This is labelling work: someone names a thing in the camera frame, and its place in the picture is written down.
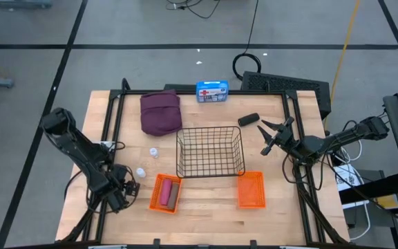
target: wooden table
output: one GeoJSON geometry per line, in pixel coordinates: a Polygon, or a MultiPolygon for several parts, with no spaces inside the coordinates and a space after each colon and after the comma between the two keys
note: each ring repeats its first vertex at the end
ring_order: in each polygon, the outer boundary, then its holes
{"type": "MultiPolygon", "coordinates": [[[[82,129],[91,140],[101,138],[108,95],[108,91],[91,93],[82,129]]],[[[198,104],[194,95],[180,95],[180,98],[185,128],[237,126],[239,117],[254,112],[259,113],[261,119],[274,123],[282,123],[285,119],[282,100],[277,95],[231,95],[228,101],[213,104],[198,104]]],[[[323,137],[314,92],[298,92],[298,102],[305,134],[323,137]]],[[[289,104],[294,113],[291,101],[289,104]]],[[[109,138],[114,120],[113,114],[109,138]]],[[[268,156],[261,156],[264,144],[256,125],[243,127],[241,132],[246,170],[264,173],[265,209],[238,209],[236,178],[220,177],[185,179],[178,212],[155,212],[149,209],[155,176],[157,173],[176,175],[176,134],[153,137],[143,133],[140,95],[126,95],[119,136],[126,149],[116,153],[115,162],[128,165],[133,171],[137,167],[144,168],[146,178],[138,180],[140,193],[129,209],[106,215],[102,243],[152,244],[153,239],[159,238],[162,244],[247,245],[249,240],[255,239],[258,245],[305,245],[296,186],[287,183],[281,171],[285,152],[275,147],[268,156]],[[159,149],[159,158],[151,157],[151,147],[159,149]]],[[[291,163],[287,162],[287,175],[292,178],[291,169],[291,163]]],[[[73,174],[78,171],[74,166],[73,174]]],[[[318,184],[320,165],[315,165],[313,172],[318,184]]],[[[320,209],[338,233],[349,240],[334,174],[330,170],[324,170],[323,174],[323,188],[317,192],[320,209]]],[[[65,237],[86,211],[85,193],[86,179],[80,176],[68,189],[57,239],[65,237]]],[[[317,241],[314,216],[308,210],[312,238],[317,241]]],[[[92,222],[92,239],[96,223],[92,222]]]]}

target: orange basket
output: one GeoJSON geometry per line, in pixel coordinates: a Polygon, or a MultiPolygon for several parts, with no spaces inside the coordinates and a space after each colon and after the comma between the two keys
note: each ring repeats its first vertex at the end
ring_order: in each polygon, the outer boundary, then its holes
{"type": "Polygon", "coordinates": [[[239,208],[265,208],[263,173],[246,171],[237,179],[239,208]]]}
{"type": "Polygon", "coordinates": [[[182,187],[182,179],[177,176],[167,175],[167,174],[158,174],[156,176],[155,187],[153,188],[153,193],[151,194],[150,206],[151,210],[166,212],[167,214],[175,214],[178,210],[178,202],[180,196],[180,188],[182,187]],[[170,179],[173,183],[179,183],[179,192],[178,198],[176,199],[176,204],[174,205],[174,209],[170,210],[164,205],[159,204],[159,197],[162,191],[162,182],[164,179],[170,179]]]}

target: wire basket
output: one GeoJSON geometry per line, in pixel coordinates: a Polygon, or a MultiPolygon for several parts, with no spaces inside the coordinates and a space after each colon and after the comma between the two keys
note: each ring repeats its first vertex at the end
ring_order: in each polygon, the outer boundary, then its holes
{"type": "Polygon", "coordinates": [[[179,178],[241,176],[245,173],[239,127],[181,129],[177,133],[179,178]]]}

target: blue box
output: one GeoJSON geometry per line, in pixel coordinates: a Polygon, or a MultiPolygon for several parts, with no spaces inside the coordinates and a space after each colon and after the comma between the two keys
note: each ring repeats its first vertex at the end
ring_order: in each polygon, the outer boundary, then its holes
{"type": "Polygon", "coordinates": [[[196,98],[199,103],[222,102],[227,100],[228,81],[216,80],[196,83],[196,98]]]}

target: maroon cloth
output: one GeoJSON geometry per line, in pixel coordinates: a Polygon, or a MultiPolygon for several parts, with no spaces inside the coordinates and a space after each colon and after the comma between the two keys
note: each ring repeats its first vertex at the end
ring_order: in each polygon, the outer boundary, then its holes
{"type": "Polygon", "coordinates": [[[163,136],[182,128],[180,98],[174,90],[149,93],[141,97],[141,129],[163,136]]]}

